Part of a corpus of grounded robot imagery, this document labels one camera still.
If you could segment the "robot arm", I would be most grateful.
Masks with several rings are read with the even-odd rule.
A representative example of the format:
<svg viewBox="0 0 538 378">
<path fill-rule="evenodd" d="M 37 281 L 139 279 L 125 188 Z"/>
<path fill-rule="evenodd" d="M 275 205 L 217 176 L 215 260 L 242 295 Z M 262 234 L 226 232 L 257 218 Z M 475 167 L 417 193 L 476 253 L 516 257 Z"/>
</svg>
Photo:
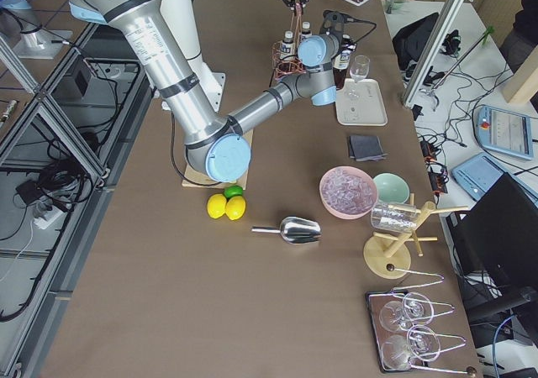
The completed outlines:
<svg viewBox="0 0 538 378">
<path fill-rule="evenodd" d="M 315 106 L 336 99 L 332 60 L 341 52 L 345 16 L 324 13 L 326 27 L 298 47 L 302 74 L 284 76 L 244 107 L 222 117 L 209 101 L 161 13 L 164 0 L 70 0 L 74 17 L 105 24 L 127 39 L 146 74 L 184 131 L 185 158 L 196 171 L 217 182 L 243 176 L 251 162 L 251 147 L 244 133 L 283 110 L 298 98 Z M 178 0 L 180 20 L 197 37 L 192 0 Z"/>
</svg>

